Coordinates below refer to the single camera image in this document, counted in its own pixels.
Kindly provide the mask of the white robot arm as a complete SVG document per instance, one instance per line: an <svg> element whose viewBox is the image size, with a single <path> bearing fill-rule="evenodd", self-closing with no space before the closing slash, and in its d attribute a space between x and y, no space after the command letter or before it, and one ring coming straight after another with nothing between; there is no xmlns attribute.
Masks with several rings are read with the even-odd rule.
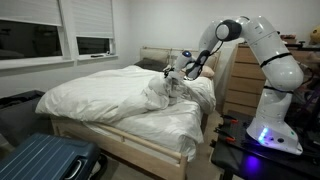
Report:
<svg viewBox="0 0 320 180"><path fill-rule="evenodd" d="M211 22L200 38L200 54L193 57L190 51L182 51L173 68L176 72L184 70L186 79L195 80L218 42L238 38L247 42L266 77L256 114L246 129L247 134L264 147L302 154L298 135L284 118L293 91L303 82L303 72L265 17L240 16Z"/></svg>

